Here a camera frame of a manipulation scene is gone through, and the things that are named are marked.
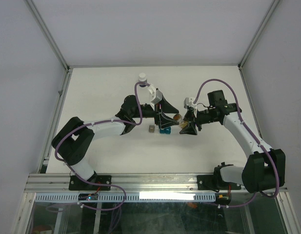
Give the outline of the tan pill box compartment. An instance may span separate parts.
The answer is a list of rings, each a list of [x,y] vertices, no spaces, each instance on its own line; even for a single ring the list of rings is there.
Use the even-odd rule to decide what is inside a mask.
[[[155,132],[155,129],[156,129],[155,125],[149,125],[148,131],[149,131],[150,133],[154,133],[154,132]]]

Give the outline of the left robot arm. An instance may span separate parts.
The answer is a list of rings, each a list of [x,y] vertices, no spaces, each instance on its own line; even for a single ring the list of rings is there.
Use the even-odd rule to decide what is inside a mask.
[[[137,125],[134,121],[136,118],[153,118],[155,125],[165,129],[178,124],[168,114],[178,113],[178,109],[165,98],[154,105],[140,105],[135,95],[129,95],[124,99],[120,111],[110,119],[85,123],[78,117],[71,118],[51,142],[55,155],[61,156],[62,161],[74,172],[70,177],[69,190],[110,190],[107,183],[111,176],[98,175],[85,159],[92,141],[129,133]]]

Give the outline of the amber pill bottle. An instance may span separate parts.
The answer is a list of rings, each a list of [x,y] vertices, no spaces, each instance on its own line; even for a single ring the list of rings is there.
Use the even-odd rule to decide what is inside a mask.
[[[181,129],[183,129],[183,128],[185,128],[186,126],[187,126],[187,124],[188,124],[188,122],[187,121],[185,121],[184,119],[180,122],[180,123],[178,123],[179,124],[179,127],[181,128]]]

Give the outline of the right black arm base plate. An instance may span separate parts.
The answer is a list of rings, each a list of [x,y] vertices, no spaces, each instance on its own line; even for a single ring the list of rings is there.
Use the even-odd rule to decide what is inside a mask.
[[[219,192],[220,190],[241,190],[241,186],[232,182],[224,182],[219,180],[215,175],[198,175],[197,176],[198,190],[212,190]]]

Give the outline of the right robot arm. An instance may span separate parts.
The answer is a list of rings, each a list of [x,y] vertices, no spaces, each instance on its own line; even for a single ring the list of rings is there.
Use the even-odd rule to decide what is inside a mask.
[[[243,149],[247,162],[244,167],[221,163],[214,168],[209,182],[204,184],[213,191],[225,189],[230,183],[242,185],[249,193],[278,190],[285,184],[285,153],[273,149],[258,137],[244,121],[236,103],[228,103],[222,90],[208,93],[209,107],[197,110],[193,98],[184,100],[187,125],[180,134],[197,135],[202,125],[219,122]]]

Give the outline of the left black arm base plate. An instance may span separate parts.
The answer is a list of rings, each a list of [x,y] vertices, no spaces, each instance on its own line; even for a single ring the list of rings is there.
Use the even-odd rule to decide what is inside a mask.
[[[87,182],[79,179],[76,175],[70,176],[69,190],[70,191],[109,191],[109,186],[112,182],[111,175],[93,175]]]

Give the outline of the teal pill box compartments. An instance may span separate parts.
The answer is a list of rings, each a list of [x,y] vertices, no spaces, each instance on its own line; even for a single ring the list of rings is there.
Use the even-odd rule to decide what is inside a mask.
[[[160,134],[167,134],[167,135],[171,134],[171,127],[160,129]]]

